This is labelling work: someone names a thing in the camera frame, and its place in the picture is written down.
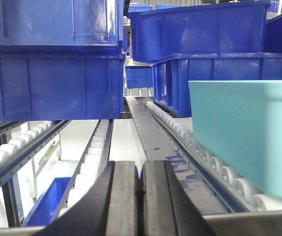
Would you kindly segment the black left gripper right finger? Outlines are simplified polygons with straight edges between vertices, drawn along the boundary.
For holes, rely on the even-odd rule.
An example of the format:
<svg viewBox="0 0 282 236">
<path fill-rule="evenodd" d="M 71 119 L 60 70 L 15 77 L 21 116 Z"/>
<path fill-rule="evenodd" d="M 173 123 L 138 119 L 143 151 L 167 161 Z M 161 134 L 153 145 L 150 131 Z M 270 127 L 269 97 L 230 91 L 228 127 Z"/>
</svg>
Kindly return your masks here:
<svg viewBox="0 0 282 236">
<path fill-rule="evenodd" d="M 142 170 L 145 236 L 215 236 L 185 193 L 169 161 L 147 161 Z"/>
</svg>

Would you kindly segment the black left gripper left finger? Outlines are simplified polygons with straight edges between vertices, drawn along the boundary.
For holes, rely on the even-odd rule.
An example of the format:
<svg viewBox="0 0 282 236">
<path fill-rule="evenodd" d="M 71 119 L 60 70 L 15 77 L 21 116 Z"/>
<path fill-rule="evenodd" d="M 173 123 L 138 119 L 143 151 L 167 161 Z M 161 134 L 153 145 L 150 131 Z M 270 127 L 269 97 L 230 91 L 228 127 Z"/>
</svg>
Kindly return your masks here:
<svg viewBox="0 0 282 236">
<path fill-rule="evenodd" d="M 89 191 L 37 236 L 136 236 L 137 168 L 109 162 Z"/>
</svg>

